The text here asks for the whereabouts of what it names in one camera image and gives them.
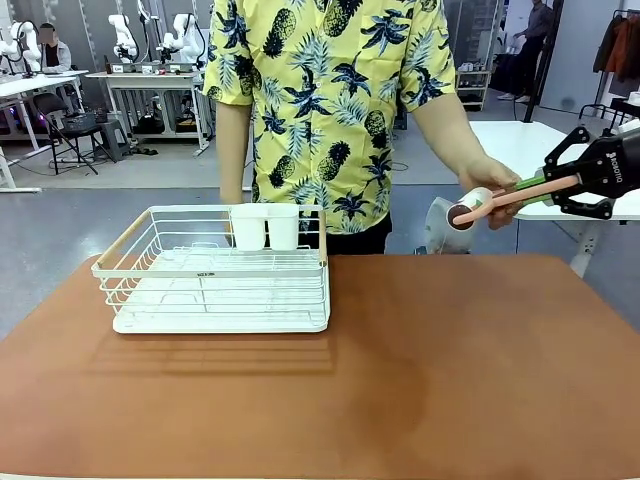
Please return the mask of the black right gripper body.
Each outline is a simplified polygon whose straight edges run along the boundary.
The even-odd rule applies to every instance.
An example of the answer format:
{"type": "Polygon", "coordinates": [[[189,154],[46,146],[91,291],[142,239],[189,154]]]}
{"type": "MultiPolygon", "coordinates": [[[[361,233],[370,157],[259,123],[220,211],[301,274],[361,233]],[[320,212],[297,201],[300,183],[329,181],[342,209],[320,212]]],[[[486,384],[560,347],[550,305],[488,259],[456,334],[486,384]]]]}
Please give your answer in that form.
{"type": "Polygon", "coordinates": [[[594,141],[575,161],[581,192],[618,199],[639,189],[639,130],[594,141]]]}

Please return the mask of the person's left hand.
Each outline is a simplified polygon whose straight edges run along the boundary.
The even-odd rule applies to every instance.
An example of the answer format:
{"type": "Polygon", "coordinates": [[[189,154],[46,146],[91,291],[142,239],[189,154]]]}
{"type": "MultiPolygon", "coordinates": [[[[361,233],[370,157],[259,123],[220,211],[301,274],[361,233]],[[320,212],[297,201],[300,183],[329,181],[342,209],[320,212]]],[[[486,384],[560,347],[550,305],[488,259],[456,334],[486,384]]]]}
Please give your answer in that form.
{"type": "MultiPolygon", "coordinates": [[[[484,187],[492,191],[510,190],[521,180],[515,172],[487,155],[471,160],[460,167],[457,177],[465,190],[476,187],[484,187]]],[[[522,203],[519,202],[494,209],[487,216],[489,227],[497,230],[509,225],[522,207],[522,203]]]]}

